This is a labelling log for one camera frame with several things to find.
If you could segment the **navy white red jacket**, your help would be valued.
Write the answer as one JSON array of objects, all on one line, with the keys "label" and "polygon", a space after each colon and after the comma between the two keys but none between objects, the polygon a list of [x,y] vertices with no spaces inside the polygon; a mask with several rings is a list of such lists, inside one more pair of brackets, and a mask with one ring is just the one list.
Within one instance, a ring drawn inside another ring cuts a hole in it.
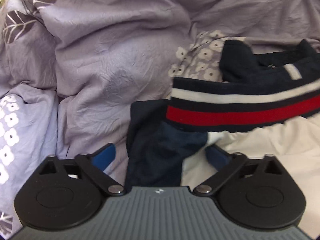
[{"label": "navy white red jacket", "polygon": [[206,149],[252,159],[275,155],[306,197],[302,229],[319,233],[319,53],[252,53],[224,43],[221,82],[175,77],[170,99],[135,102],[126,149],[125,186],[195,188],[216,169]]}]

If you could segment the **lavender floral duvet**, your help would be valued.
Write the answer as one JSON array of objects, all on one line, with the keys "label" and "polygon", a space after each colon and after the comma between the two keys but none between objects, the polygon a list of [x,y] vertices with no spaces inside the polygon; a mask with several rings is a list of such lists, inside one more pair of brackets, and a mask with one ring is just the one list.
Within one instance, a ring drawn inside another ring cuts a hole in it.
[{"label": "lavender floral duvet", "polygon": [[[319,0],[5,0],[1,3],[1,239],[319,239],[306,197],[268,170],[212,196],[125,186],[135,102],[170,99],[175,77],[222,81],[224,43],[319,53]],[[114,144],[122,196],[38,196],[48,156]]]}]

